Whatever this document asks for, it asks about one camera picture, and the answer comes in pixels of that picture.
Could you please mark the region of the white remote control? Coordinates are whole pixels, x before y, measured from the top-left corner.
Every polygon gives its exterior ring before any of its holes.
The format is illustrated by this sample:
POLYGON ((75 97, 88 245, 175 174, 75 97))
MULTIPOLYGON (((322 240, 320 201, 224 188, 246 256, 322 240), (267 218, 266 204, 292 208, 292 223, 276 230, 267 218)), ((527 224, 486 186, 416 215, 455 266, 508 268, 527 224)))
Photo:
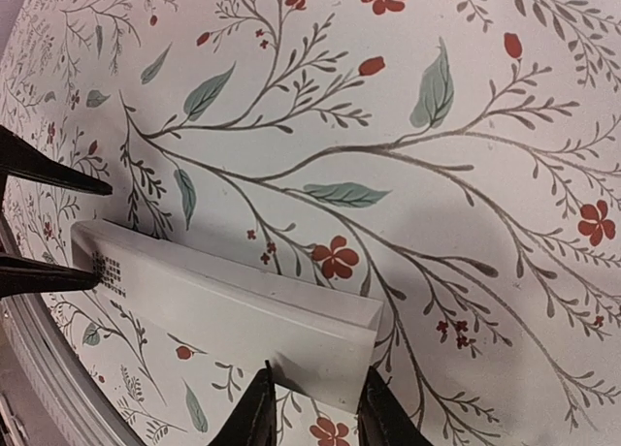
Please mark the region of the white remote control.
POLYGON ((371 363, 380 301, 153 239, 105 220, 71 228, 73 264, 97 292, 215 358, 264 363, 277 382, 355 412, 371 363))

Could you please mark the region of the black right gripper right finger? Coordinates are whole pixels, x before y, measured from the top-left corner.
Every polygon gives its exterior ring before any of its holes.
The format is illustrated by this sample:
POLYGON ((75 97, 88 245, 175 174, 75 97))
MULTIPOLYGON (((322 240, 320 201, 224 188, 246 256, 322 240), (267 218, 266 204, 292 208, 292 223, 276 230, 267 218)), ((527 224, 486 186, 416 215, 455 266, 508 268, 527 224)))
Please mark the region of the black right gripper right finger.
POLYGON ((357 425, 361 446, 432 446, 372 366, 359 400, 357 425))

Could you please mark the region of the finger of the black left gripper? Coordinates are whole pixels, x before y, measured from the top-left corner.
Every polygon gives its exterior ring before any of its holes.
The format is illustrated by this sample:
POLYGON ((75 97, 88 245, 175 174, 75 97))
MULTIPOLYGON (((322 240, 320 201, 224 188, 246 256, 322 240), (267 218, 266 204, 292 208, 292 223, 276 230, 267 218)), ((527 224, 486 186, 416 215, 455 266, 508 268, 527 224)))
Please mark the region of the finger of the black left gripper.
POLYGON ((4 196, 10 175, 86 194, 113 194, 113 188, 108 182, 55 162, 2 126, 1 196, 4 196))
POLYGON ((1 298, 23 294, 90 290, 100 282, 91 271, 81 271, 8 254, 1 255, 1 298))

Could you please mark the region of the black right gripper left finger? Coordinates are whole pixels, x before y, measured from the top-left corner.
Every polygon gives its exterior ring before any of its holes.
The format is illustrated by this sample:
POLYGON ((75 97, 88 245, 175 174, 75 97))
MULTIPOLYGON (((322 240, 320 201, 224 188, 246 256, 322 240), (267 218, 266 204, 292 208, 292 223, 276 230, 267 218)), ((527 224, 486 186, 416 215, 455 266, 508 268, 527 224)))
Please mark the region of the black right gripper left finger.
POLYGON ((216 435, 223 446, 275 446, 277 401, 273 371, 268 361, 259 369, 238 404, 216 435))

